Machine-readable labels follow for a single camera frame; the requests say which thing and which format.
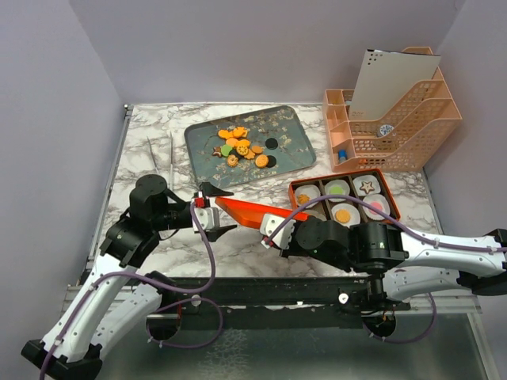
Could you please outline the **orange cookie tin box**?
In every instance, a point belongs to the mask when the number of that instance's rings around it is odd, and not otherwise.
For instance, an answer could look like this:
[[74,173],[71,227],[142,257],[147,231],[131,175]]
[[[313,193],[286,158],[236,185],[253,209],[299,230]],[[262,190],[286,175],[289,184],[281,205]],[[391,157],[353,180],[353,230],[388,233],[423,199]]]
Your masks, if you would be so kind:
[[[399,214],[398,208],[396,206],[396,203],[394,201],[394,198],[391,194],[391,190],[389,189],[389,187],[387,185],[384,175],[378,169],[366,169],[366,170],[361,170],[361,171],[356,171],[356,172],[332,174],[332,175],[326,175],[323,177],[312,177],[312,178],[306,178],[306,179],[302,179],[302,180],[295,180],[290,183],[289,188],[288,188],[290,202],[294,208],[299,207],[296,205],[296,201],[295,201],[295,189],[299,186],[302,186],[305,184],[314,184],[319,188],[319,190],[321,192],[320,196],[325,196],[326,194],[325,194],[325,190],[324,190],[324,185],[331,180],[338,180],[338,179],[345,180],[349,183],[349,187],[350,187],[349,196],[355,197],[355,198],[363,201],[364,197],[359,196],[356,193],[356,189],[354,188],[354,185],[353,185],[353,179],[356,177],[368,175],[368,174],[371,174],[371,175],[377,177],[377,179],[379,180],[380,186],[381,186],[381,193],[380,194],[387,198],[387,201],[390,205],[390,208],[391,208],[390,216],[393,219],[399,220],[400,214]],[[376,222],[374,220],[369,219],[366,216],[366,214],[364,213],[364,210],[362,208],[363,206],[359,205],[358,203],[350,202],[346,199],[325,199],[323,201],[319,201],[319,202],[311,205],[308,209],[305,210],[305,212],[308,213],[309,215],[312,215],[312,216],[314,216],[318,219],[321,219],[321,220],[333,220],[331,213],[330,213],[331,208],[338,203],[348,203],[348,204],[353,205],[360,213],[361,222]]]

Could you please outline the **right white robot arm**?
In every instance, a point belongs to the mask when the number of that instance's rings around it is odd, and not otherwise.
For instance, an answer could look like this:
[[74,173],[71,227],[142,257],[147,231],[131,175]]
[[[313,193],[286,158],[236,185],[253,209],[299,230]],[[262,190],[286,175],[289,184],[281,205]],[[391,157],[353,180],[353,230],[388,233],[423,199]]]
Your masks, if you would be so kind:
[[308,256],[344,272],[368,274],[365,303],[381,310],[414,295],[468,289],[474,295],[506,293],[506,238],[425,234],[382,222],[345,227],[313,216],[300,222],[264,215],[263,246]]

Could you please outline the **metal tweezers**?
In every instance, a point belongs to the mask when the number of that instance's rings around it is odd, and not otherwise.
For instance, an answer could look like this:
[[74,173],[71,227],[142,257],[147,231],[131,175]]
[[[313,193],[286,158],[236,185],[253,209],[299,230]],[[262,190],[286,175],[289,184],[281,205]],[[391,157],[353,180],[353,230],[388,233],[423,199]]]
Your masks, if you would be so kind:
[[[172,134],[172,132],[170,132],[168,134],[168,136],[169,136],[169,181],[168,181],[168,184],[169,184],[169,189],[171,191],[173,191],[174,190],[174,172],[173,172],[174,148],[173,148],[173,134]],[[149,153],[151,156],[151,161],[154,166],[154,171],[157,175],[160,176],[161,173],[158,168],[158,163],[157,163],[154,151],[153,151],[153,145],[152,145],[151,139],[148,136],[146,136],[146,140],[148,143],[148,149],[149,149]]]

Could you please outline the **orange metal tin lid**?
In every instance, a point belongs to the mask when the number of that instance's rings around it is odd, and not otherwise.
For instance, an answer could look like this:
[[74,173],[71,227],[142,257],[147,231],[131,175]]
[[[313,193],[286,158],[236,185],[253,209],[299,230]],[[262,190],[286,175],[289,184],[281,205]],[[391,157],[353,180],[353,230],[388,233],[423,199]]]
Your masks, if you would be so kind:
[[225,211],[241,226],[260,229],[266,215],[277,217],[283,221],[290,216],[292,210],[273,207],[259,203],[219,196],[215,198],[215,205]]

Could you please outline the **white star cookie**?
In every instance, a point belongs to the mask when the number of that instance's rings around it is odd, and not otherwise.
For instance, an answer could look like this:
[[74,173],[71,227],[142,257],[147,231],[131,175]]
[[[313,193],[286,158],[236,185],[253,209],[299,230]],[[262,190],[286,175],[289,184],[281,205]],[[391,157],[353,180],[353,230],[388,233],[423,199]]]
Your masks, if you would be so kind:
[[363,180],[363,181],[361,181],[360,190],[365,195],[368,195],[369,193],[375,191],[375,183],[372,180],[370,180],[370,181]]

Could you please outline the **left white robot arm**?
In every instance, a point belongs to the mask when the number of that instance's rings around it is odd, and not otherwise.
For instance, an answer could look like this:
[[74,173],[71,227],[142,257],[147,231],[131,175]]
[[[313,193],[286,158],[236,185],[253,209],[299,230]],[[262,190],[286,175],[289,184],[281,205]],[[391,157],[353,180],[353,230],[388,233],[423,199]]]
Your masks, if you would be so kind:
[[[170,310],[175,293],[206,291],[216,275],[211,243],[230,230],[220,225],[210,199],[227,194],[204,182],[190,201],[184,201],[158,174],[140,177],[129,195],[128,209],[108,229],[100,254],[67,311],[44,337],[23,347],[22,356],[39,368],[40,377],[96,378],[107,348],[137,319]],[[208,252],[211,275],[204,285],[181,288],[160,275],[138,274],[158,247],[162,231],[187,228],[200,234]]]

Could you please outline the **pink round cookie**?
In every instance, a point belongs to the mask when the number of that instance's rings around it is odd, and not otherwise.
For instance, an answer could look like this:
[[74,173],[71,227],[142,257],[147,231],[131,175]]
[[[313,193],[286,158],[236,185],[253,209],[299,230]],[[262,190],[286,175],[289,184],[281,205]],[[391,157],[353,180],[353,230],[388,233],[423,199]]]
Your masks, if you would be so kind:
[[382,202],[375,200],[375,201],[370,202],[370,205],[377,210],[384,211],[384,206],[383,206]]

